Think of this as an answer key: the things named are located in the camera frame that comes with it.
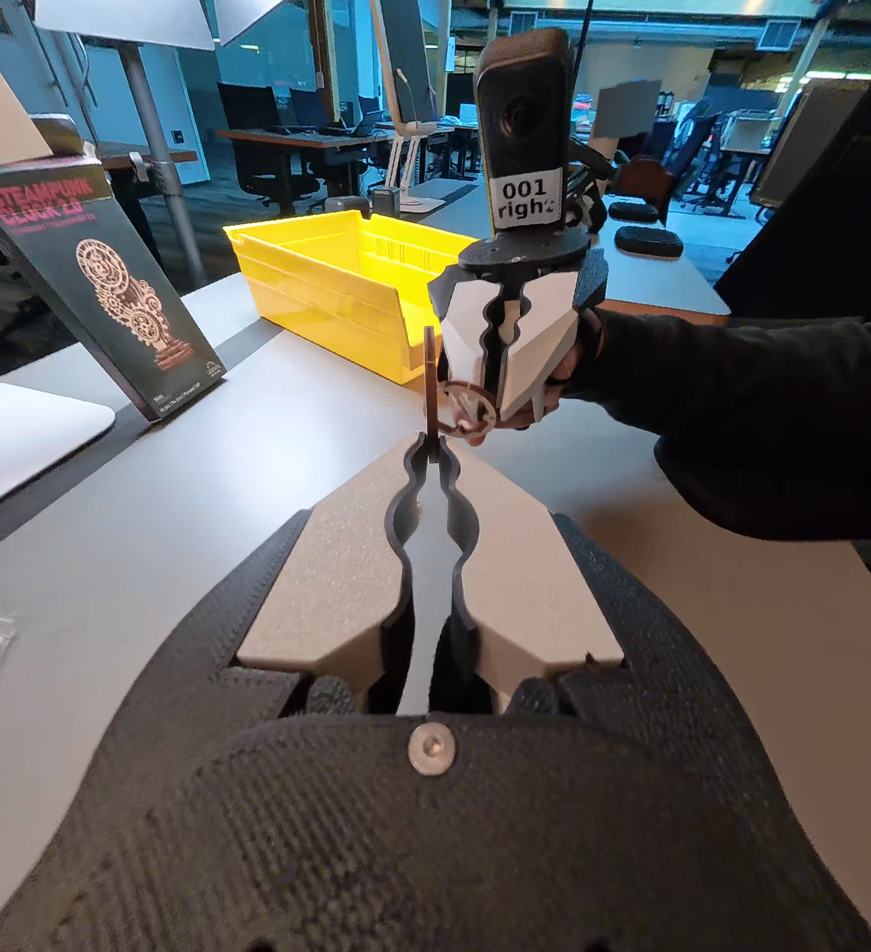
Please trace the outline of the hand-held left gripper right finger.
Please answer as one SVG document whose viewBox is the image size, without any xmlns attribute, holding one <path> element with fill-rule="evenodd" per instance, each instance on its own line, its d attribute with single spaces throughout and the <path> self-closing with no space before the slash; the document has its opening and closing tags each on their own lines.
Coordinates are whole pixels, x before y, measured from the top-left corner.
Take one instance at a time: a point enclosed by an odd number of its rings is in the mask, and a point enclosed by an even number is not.
<svg viewBox="0 0 871 952">
<path fill-rule="evenodd" d="M 442 710 L 503 711 L 524 681 L 624 662 L 547 506 L 447 439 L 441 486 L 460 551 L 441 635 Z"/>
</svg>

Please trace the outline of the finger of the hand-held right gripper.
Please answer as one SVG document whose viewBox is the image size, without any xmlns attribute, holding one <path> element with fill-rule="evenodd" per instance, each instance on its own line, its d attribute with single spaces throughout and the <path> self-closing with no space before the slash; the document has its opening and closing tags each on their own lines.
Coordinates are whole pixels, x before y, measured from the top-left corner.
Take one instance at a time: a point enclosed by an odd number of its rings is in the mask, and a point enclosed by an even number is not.
<svg viewBox="0 0 871 952">
<path fill-rule="evenodd" d="M 548 377 L 576 341 L 578 276 L 576 271 L 555 271 L 524 284 L 526 311 L 515 324 L 499 377 L 500 422 L 512 420 L 525 405 L 531 406 L 534 421 L 541 419 Z"/>
<path fill-rule="evenodd" d="M 486 279 L 436 279 L 435 314 L 441 330 L 437 369 L 439 422 L 497 424 L 497 396 L 487 384 L 491 311 L 503 286 Z"/>
</svg>

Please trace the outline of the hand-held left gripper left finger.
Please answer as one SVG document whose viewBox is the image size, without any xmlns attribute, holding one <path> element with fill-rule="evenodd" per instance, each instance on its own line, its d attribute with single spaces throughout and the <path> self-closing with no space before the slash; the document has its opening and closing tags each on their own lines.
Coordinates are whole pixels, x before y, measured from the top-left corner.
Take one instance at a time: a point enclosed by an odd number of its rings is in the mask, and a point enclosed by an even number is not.
<svg viewBox="0 0 871 952">
<path fill-rule="evenodd" d="M 371 713 L 395 713 L 414 641 L 405 545 L 418 526 L 427 438 L 398 441 L 308 513 L 236 660 L 343 682 Z"/>
</svg>

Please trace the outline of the brown wooden disc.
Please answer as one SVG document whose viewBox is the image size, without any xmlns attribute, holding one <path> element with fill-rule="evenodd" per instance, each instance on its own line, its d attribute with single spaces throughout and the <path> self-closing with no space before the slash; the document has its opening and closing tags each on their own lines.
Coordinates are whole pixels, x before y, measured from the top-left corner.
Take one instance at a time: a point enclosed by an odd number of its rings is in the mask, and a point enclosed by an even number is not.
<svg viewBox="0 0 871 952">
<path fill-rule="evenodd" d="M 437 398 L 437 367 L 438 351 L 434 335 L 434 327 L 423 328 L 423 361 L 424 361 L 424 410 L 426 417 L 426 447 L 430 463 L 439 461 L 440 431 L 438 420 Z"/>
</svg>

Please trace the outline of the brown wooden spoked wheel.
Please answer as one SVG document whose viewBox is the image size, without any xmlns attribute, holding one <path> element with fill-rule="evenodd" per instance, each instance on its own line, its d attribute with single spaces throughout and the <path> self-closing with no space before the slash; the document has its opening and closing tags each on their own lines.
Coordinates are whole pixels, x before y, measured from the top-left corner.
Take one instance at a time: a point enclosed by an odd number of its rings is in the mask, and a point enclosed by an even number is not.
<svg viewBox="0 0 871 952">
<path fill-rule="evenodd" d="M 434 425 L 443 436 L 485 436 L 499 422 L 495 399 L 477 384 L 458 379 L 437 382 L 434 399 Z"/>
</svg>

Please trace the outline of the person's right forearm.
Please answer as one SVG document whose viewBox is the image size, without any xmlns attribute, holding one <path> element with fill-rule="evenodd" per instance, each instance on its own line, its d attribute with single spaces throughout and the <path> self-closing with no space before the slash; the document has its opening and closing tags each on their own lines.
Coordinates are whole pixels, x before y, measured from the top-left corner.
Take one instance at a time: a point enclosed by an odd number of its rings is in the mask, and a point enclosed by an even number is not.
<svg viewBox="0 0 871 952">
<path fill-rule="evenodd" d="M 599 307 L 564 395 L 657 436 L 700 515 L 767 541 L 871 540 L 871 322 L 715 327 Z"/>
</svg>

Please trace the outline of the grey desk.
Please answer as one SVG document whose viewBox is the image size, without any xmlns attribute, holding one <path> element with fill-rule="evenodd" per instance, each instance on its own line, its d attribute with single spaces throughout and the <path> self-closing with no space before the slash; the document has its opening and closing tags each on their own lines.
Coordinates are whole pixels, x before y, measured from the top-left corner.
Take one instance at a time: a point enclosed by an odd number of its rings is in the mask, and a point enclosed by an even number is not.
<svg viewBox="0 0 871 952">
<path fill-rule="evenodd" d="M 288 517 L 422 421 L 420 396 L 258 317 L 235 274 L 185 295 L 225 382 L 0 541 L 0 909 L 143 666 Z M 653 440 L 569 401 L 478 455 L 574 519 L 686 625 L 799 822 L 871 924 L 871 576 L 848 543 L 742 537 L 694 512 Z"/>
</svg>

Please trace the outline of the long wooden office desk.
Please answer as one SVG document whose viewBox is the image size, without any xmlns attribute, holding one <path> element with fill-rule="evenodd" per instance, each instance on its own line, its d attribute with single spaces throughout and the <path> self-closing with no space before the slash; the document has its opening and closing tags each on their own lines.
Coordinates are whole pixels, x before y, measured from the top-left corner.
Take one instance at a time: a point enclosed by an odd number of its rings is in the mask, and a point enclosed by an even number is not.
<svg viewBox="0 0 871 952">
<path fill-rule="evenodd" d="M 296 216 L 295 202 L 317 193 L 320 182 L 328 197 L 360 195 L 360 174 L 366 164 L 380 165 L 386 172 L 376 187 L 402 190 L 402 211 L 427 213 L 423 199 L 408 196 L 415 173 L 426 171 L 425 138 L 404 139 L 385 128 L 358 136 L 339 128 L 292 131 L 283 126 L 275 131 L 217 129 L 215 134 L 232 144 L 241 189 L 266 208 L 278 207 L 279 217 Z"/>
</svg>

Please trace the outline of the person's right hand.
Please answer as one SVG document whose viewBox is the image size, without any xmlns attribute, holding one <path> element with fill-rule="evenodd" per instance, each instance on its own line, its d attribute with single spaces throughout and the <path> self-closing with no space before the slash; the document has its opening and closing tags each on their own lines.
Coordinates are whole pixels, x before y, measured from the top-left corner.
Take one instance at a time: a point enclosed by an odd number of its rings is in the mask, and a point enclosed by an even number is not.
<svg viewBox="0 0 871 952">
<path fill-rule="evenodd" d="M 517 411 L 513 411 L 508 418 L 502 418 L 494 428 L 524 430 L 556 411 L 560 406 L 565 384 L 576 370 L 583 355 L 584 345 L 580 340 L 576 340 L 561 362 L 548 375 L 542 394 L 539 418 L 536 416 L 534 402 L 527 399 Z"/>
</svg>

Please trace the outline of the yellow plastic bin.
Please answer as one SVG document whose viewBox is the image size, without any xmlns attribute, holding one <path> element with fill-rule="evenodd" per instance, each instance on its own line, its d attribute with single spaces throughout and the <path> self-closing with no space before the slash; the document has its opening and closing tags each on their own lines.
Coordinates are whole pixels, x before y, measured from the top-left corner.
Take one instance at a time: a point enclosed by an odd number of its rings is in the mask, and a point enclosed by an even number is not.
<svg viewBox="0 0 871 952">
<path fill-rule="evenodd" d="M 474 238 L 358 210 L 224 229 L 261 317 L 394 382 L 441 348 L 428 284 Z"/>
</svg>

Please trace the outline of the grey wood-edged table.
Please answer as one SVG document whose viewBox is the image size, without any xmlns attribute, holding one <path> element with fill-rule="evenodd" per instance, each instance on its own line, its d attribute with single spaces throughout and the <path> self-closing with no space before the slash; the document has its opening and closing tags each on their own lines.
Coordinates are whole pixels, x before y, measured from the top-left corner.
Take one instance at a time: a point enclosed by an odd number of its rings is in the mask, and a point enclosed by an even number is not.
<svg viewBox="0 0 871 952">
<path fill-rule="evenodd" d="M 489 208 L 482 179 L 463 182 L 435 178 L 412 186 L 409 195 L 445 200 L 427 215 L 414 215 L 401 204 L 401 215 L 446 232 L 474 239 L 491 236 Z M 712 286 L 683 253 L 678 259 L 661 259 L 620 250 L 615 232 L 621 222 L 608 219 L 597 244 L 605 251 L 609 275 L 607 307 L 628 314 L 675 314 L 694 324 L 724 325 L 730 310 Z"/>
</svg>

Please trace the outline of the black office chair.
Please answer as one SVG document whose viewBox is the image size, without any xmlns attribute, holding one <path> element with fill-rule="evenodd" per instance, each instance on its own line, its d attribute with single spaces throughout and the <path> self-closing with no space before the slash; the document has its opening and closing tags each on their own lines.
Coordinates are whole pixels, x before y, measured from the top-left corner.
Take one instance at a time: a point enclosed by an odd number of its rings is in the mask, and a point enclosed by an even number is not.
<svg viewBox="0 0 871 952">
<path fill-rule="evenodd" d="M 230 131 L 287 135 L 271 87 L 246 87 L 217 82 Z M 293 174 L 290 154 L 275 146 L 247 139 L 230 139 L 240 188 L 259 198 L 264 207 L 276 204 L 282 217 L 296 214 L 295 201 L 319 191 L 319 181 L 305 166 Z"/>
</svg>

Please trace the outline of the white lamp panel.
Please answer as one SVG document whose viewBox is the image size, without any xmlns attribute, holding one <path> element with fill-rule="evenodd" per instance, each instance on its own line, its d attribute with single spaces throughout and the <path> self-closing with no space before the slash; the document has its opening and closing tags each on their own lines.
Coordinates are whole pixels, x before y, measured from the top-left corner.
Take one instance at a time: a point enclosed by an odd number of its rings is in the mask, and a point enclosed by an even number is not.
<svg viewBox="0 0 871 952">
<path fill-rule="evenodd" d="M 214 1 L 220 45 L 226 46 L 237 40 L 281 3 L 280 0 Z"/>
<path fill-rule="evenodd" d="M 199 1 L 36 1 L 45 30 L 211 52 L 214 39 Z"/>
</svg>

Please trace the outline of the grey metal pole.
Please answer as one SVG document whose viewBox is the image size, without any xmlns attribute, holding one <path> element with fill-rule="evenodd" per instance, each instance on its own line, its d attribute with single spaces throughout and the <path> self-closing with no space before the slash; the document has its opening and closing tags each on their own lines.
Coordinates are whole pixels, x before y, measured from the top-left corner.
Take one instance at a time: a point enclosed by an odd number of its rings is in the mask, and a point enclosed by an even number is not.
<svg viewBox="0 0 871 952">
<path fill-rule="evenodd" d="M 177 232 L 189 276 L 197 289 L 207 283 L 206 271 L 196 241 L 182 184 L 160 123 L 156 101 L 136 43 L 120 41 L 117 50 L 132 98 L 151 150 L 158 187 Z"/>
</svg>

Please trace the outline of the black puzzle box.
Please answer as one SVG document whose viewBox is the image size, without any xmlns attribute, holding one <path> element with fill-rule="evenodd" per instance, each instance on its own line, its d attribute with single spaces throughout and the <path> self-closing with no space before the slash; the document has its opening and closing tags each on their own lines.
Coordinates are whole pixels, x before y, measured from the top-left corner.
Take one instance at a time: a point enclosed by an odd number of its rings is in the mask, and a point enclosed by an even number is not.
<svg viewBox="0 0 871 952">
<path fill-rule="evenodd" d="M 149 421 L 222 379 L 223 361 L 95 158 L 0 167 L 0 251 Z"/>
</svg>

